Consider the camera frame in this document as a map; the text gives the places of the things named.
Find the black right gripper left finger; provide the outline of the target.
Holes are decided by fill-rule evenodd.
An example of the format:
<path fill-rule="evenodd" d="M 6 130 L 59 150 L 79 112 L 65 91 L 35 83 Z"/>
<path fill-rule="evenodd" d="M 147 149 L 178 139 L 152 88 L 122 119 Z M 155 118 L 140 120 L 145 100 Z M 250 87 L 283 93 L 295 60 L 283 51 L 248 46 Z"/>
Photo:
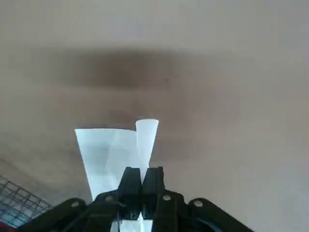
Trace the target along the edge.
<path fill-rule="evenodd" d="M 70 198 L 17 228 L 18 232 L 118 232 L 122 221 L 140 214 L 140 170 L 125 168 L 116 190 L 99 194 L 86 204 Z"/>

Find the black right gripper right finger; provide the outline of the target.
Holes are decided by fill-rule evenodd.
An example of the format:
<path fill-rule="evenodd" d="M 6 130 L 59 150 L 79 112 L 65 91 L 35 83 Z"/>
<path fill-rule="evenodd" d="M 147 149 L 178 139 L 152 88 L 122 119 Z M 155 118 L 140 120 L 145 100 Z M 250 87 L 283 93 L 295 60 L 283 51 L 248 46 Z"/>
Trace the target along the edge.
<path fill-rule="evenodd" d="M 252 229 L 205 198 L 189 203 L 167 190 L 162 167 L 149 168 L 142 184 L 142 216 L 153 232 L 251 232 Z"/>

